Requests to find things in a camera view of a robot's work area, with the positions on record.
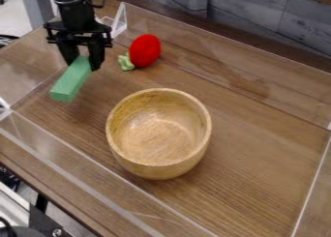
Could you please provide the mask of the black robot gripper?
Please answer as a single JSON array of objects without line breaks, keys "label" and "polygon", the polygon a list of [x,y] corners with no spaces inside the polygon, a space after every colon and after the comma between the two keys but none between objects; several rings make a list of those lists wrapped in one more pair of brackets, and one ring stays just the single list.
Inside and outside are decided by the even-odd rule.
[{"label": "black robot gripper", "polygon": [[[57,42],[57,34],[83,35],[101,34],[103,44],[90,43],[90,63],[93,71],[97,71],[105,62],[105,47],[113,47],[111,27],[99,23],[95,19],[95,8],[102,8],[103,5],[94,5],[91,0],[82,1],[57,1],[59,6],[62,20],[47,22],[47,40],[51,44]],[[71,65],[79,56],[78,45],[71,42],[59,42],[58,47],[62,57],[67,65]]]}]

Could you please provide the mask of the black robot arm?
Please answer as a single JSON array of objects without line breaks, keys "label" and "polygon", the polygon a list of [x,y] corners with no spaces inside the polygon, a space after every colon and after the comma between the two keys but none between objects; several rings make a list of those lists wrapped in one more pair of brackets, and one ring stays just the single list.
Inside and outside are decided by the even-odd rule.
[{"label": "black robot arm", "polygon": [[97,71],[105,62],[105,50],[113,47],[113,28],[97,21],[95,9],[105,3],[94,0],[54,0],[61,11],[61,21],[45,23],[47,41],[57,44],[67,65],[81,55],[79,47],[89,47],[91,69]]}]

